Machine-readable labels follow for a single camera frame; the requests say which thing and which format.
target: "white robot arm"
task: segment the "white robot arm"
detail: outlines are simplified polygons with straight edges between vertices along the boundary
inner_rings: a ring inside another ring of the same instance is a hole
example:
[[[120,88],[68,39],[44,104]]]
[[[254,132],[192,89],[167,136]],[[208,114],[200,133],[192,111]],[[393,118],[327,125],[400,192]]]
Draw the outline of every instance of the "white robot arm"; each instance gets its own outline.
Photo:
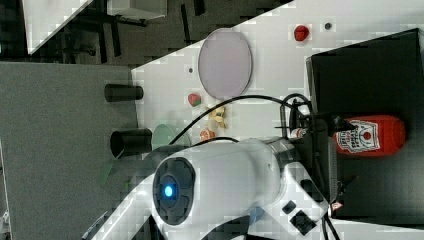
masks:
[[[209,143],[159,156],[163,149],[143,160],[155,163],[154,172],[92,239],[131,240],[150,216],[165,239],[207,239],[258,207],[286,230],[273,238],[279,239],[307,235],[327,212],[328,202],[286,139]]]

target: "green object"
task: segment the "green object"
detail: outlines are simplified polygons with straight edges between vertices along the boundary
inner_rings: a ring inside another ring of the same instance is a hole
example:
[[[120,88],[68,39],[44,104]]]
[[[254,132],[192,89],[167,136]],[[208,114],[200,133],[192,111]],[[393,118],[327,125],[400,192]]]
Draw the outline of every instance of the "green object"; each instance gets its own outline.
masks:
[[[153,131],[152,135],[152,150],[168,145],[172,139],[177,136],[178,132],[176,127],[169,124],[160,124]],[[181,144],[185,146],[191,146],[190,138],[187,134],[184,134],[175,144]]]
[[[200,103],[202,103],[202,100],[196,100],[196,101],[194,101],[194,103],[193,103],[193,107],[196,107],[196,106],[198,106]]]
[[[100,176],[97,179],[97,183],[99,185],[104,185],[109,177],[110,172],[112,171],[112,167],[115,161],[109,160],[107,161],[100,170]]]

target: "orange object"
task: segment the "orange object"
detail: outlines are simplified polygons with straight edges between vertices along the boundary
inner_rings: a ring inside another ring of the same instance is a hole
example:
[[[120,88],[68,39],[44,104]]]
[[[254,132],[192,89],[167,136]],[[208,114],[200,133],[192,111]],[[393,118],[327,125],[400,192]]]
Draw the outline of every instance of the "orange object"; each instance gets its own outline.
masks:
[[[200,138],[202,139],[202,141],[206,141],[214,137],[215,137],[215,133],[210,131],[207,128],[200,133]]]
[[[354,156],[379,157],[395,154],[405,143],[405,124],[389,115],[346,119],[355,130],[337,132],[337,151]]]

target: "floor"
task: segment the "floor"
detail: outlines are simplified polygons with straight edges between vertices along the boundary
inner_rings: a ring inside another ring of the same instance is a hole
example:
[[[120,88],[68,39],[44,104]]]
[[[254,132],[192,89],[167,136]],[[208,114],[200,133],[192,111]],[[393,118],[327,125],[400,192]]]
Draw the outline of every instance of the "floor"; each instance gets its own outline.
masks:
[[[233,27],[290,1],[291,0],[204,0],[205,12],[199,16],[195,16],[193,0],[168,1],[168,15],[163,18],[147,21],[146,27],[127,24],[119,25],[119,37],[122,51],[119,57],[113,57],[111,29],[109,26],[105,26],[104,30],[107,47],[107,63],[105,63],[105,65],[120,65],[134,68],[146,64],[194,42],[200,41],[218,28]],[[186,8],[187,29],[190,35],[189,39],[186,38],[187,32],[185,32],[181,14],[181,5],[183,4]],[[60,54],[57,49],[60,33],[49,40],[33,56],[28,56],[26,54],[26,42],[23,34],[22,11],[19,11],[19,9],[13,11],[14,8],[19,8],[19,3],[6,7],[9,7],[8,16],[11,17],[8,19],[0,17],[0,20],[7,20],[7,26],[10,25],[12,27],[4,28],[4,22],[1,22],[1,33],[3,38],[5,33],[7,33],[8,36],[10,35],[11,40],[16,38],[19,41],[14,40],[13,42],[7,42],[8,45],[3,44],[2,47],[4,51],[0,56],[0,61],[64,63],[66,55]],[[90,56],[85,53],[75,55],[76,64],[101,64],[97,34],[82,33],[77,38],[75,46],[81,48],[94,47],[97,50],[96,56]],[[115,164],[111,175],[107,179],[106,185],[111,184],[111,182],[122,182],[123,176],[132,169],[127,165]],[[0,216],[2,216],[7,206],[4,195],[3,175],[0,175],[0,178]],[[110,194],[112,194],[112,192],[115,194],[118,193],[116,189],[113,188],[110,188],[107,192]]]
[[[204,0],[205,12],[195,16],[193,0],[168,1],[166,17],[146,21],[146,27],[119,24],[119,38],[122,54],[113,56],[111,28],[105,25],[107,46],[107,63],[109,65],[126,65],[136,67],[157,58],[175,52],[194,42],[206,38],[218,28],[233,27],[248,19],[279,7],[291,0]],[[181,5],[185,6],[188,33],[184,30]],[[50,51],[56,40],[50,40],[41,51]],[[82,33],[76,41],[76,47],[96,48],[96,33]],[[75,55],[77,64],[101,64],[99,48],[97,55],[87,53]]]

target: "screw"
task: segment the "screw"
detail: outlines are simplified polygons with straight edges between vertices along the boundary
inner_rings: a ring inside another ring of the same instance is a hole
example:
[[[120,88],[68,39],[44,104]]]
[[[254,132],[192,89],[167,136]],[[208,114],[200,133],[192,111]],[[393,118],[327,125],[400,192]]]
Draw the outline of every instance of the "screw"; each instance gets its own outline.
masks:
[[[326,29],[326,30],[330,30],[332,26],[333,26],[333,25],[331,25],[331,23],[326,23],[326,24],[324,25],[324,27],[325,27],[325,29]]]

